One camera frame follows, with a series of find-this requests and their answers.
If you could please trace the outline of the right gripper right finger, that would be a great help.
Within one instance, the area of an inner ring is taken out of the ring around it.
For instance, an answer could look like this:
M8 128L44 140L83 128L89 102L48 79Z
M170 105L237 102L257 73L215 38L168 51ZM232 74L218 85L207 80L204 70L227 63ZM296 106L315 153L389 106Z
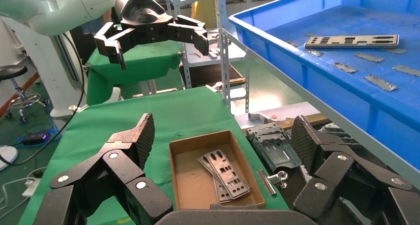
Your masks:
M293 203L317 224L326 222L340 199L354 204L374 225L417 225L420 196L400 175L357 155L335 135L294 119L291 146L310 179Z

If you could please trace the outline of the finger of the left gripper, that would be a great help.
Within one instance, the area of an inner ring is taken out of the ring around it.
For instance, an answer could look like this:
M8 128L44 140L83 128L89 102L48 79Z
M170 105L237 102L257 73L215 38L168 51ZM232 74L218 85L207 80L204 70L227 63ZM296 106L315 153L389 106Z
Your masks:
M94 36L99 53L107 56L110 63L119 64L126 70L123 54L136 46L136 28L122 29L113 22L107 22Z
M193 44L204 56L209 54L209 41L206 24L184 15L178 15L166 26L169 40Z

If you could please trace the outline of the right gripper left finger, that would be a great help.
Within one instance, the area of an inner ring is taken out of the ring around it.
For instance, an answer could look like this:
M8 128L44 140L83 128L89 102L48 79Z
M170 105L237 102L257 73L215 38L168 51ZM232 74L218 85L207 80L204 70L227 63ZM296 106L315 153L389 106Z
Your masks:
M85 225L101 203L114 197L137 225L153 225L173 203L144 172L155 138L153 115L117 132L93 156L50 181L34 219L36 225Z

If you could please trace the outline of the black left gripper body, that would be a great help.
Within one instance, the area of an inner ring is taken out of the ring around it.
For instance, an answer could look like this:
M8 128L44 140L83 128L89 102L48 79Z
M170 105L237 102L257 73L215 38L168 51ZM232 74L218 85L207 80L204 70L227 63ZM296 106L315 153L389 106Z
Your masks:
M121 30L113 41L148 44L174 40L173 17L155 0L115 0Z

